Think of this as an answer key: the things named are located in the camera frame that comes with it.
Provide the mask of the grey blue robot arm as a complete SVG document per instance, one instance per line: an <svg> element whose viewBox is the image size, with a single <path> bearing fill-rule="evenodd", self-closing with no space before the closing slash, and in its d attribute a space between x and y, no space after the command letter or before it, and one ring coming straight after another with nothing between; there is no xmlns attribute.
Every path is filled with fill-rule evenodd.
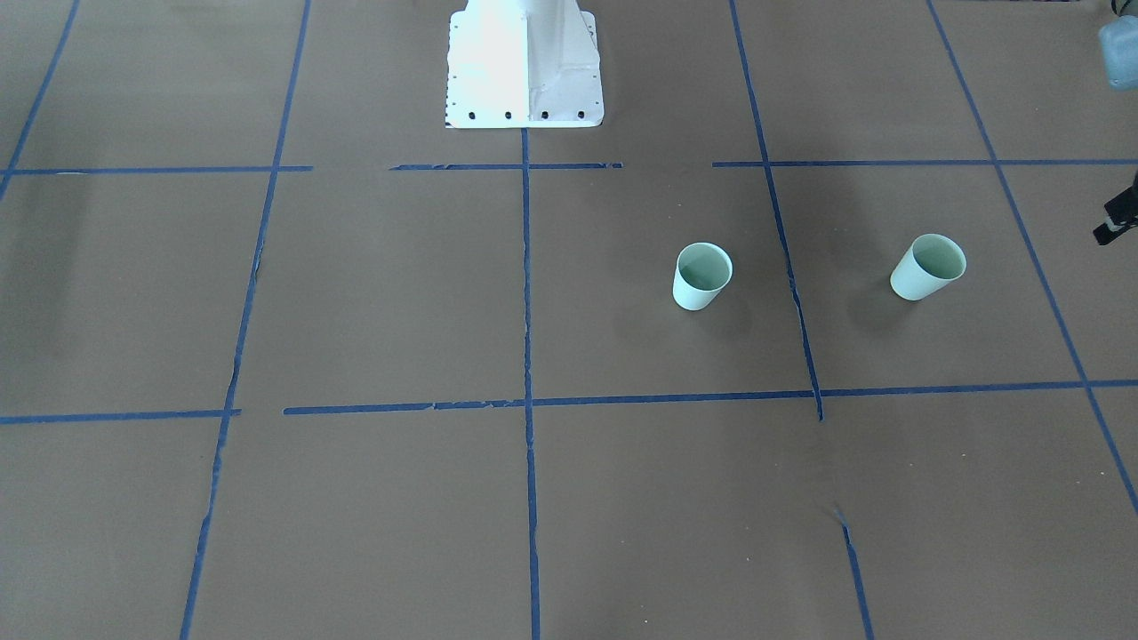
<svg viewBox="0 0 1138 640"><path fill-rule="evenodd" d="M1115 19L1099 28L1099 44L1107 84L1118 91L1137 88L1137 13L1133 1L1110 3ZM1137 225L1137 178L1104 205L1104 222L1094 228L1096 243L1114 243Z"/></svg>

